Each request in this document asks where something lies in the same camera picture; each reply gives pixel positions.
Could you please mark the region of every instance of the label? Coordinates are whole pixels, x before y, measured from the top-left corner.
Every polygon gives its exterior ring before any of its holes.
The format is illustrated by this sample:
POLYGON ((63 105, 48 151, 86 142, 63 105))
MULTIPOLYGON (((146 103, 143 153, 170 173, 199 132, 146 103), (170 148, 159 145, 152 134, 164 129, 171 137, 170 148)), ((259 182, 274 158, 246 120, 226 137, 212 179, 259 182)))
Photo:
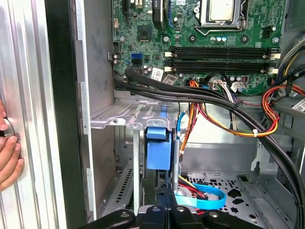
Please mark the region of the label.
POLYGON ((177 6, 184 6, 186 4, 186 0, 176 0, 177 6))
POLYGON ((292 107, 297 111, 305 111, 305 98, 292 107))
POLYGON ((240 87, 246 89, 245 85, 242 82, 234 82, 232 83, 231 90, 237 92, 237 89, 240 87))
POLYGON ((156 81, 161 81, 163 76, 163 70, 159 68, 152 68, 152 79, 156 81))
POLYGON ((177 80, 178 80, 178 78, 176 76, 167 74, 167 76, 164 78, 164 80, 162 82, 173 85, 177 80))

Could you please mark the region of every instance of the blue drive bracket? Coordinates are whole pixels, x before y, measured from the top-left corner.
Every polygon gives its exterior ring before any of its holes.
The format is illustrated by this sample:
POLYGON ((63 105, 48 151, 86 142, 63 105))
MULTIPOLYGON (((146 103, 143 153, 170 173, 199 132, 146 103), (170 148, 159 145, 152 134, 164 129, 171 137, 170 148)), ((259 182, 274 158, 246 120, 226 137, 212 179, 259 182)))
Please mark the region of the blue drive bracket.
MULTIPOLYGON (((167 117, 167 106, 161 107, 160 117, 167 117)), ((148 127, 147 168, 169 170, 171 165, 172 133, 166 128, 148 127)))
POLYGON ((204 209, 204 210, 215 210, 222 208, 225 205, 226 194, 216 187, 211 187, 208 185, 198 185, 193 184, 199 191, 206 192, 209 194, 214 194, 218 197, 218 200, 203 200, 196 199, 192 197, 185 197, 180 195, 176 196, 176 201, 178 205, 188 205, 194 208, 204 209))

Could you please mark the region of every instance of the human hand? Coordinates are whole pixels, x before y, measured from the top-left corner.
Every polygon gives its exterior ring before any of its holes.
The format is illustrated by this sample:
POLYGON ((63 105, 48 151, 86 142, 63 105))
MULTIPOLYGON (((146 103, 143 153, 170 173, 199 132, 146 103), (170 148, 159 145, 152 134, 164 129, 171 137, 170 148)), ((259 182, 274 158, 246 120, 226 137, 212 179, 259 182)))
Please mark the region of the human hand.
MULTIPOLYGON (((5 109, 0 100, 0 130, 6 130, 5 109)), ((24 160, 19 158, 21 145, 17 143, 17 137, 0 137, 0 192, 12 185, 20 176, 24 160)))
POLYGON ((0 99, 0 130, 7 130, 8 125, 6 125, 4 118, 6 117, 6 112, 2 100, 0 99))

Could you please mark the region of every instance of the blue sata port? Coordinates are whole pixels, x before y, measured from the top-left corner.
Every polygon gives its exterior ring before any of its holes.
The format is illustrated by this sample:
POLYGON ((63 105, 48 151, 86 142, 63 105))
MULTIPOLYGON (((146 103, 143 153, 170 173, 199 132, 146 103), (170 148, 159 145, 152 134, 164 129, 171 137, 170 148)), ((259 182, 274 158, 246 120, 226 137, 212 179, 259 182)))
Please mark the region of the blue sata port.
POLYGON ((143 54, 142 53, 133 53, 133 54, 131 54, 131 58, 134 60, 142 60, 143 54))
POLYGON ((132 53, 131 54, 132 63, 134 65, 142 64, 143 54, 142 53, 132 53))

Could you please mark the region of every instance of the ram slot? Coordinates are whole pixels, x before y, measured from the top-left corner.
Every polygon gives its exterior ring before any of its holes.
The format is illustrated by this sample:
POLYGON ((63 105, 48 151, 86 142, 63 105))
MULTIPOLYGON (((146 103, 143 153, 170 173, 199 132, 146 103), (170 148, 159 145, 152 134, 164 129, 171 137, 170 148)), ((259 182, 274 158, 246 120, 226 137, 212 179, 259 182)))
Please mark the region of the ram slot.
POLYGON ((174 61, 172 70, 177 73, 268 73, 267 63, 174 61))
POLYGON ((177 59, 202 60, 218 59, 265 59, 267 49, 259 48, 211 48, 211 47, 171 47, 172 57, 177 59))

